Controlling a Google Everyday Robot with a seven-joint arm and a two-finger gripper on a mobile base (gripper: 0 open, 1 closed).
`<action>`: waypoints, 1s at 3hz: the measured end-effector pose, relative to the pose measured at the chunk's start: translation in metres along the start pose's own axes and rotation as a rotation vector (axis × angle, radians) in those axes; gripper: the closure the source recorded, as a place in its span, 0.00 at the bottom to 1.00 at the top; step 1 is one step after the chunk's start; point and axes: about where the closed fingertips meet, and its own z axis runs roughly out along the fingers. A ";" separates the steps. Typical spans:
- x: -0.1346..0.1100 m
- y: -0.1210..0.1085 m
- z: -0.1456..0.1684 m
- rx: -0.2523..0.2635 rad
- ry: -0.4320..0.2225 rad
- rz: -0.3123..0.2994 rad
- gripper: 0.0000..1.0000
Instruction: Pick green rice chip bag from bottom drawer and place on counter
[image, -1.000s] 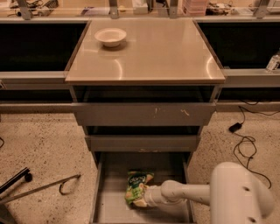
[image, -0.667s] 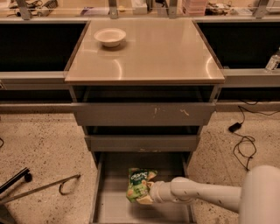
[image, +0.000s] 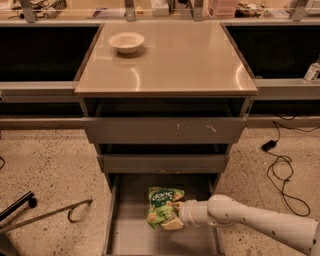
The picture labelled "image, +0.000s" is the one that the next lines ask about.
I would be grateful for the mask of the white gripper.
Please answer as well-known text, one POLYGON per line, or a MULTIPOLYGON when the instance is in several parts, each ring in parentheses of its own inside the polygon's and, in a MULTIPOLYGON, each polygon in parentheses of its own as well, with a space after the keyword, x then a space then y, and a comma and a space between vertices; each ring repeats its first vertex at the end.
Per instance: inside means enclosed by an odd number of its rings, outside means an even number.
POLYGON ((174 217, 161 224, 167 231, 182 229, 184 224, 187 227, 200 227, 208 225, 208 203, 206 201, 187 200, 185 202, 174 202, 173 208, 179 210, 179 218, 174 217))

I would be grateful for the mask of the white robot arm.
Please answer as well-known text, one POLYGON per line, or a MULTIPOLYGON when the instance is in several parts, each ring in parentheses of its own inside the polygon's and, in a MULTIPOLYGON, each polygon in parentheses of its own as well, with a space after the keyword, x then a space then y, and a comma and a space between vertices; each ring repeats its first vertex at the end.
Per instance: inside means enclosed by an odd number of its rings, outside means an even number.
POLYGON ((178 215, 161 224, 165 230, 239 223, 306 256, 320 256, 319 220, 250 207, 221 194, 178 202, 176 209, 178 215))

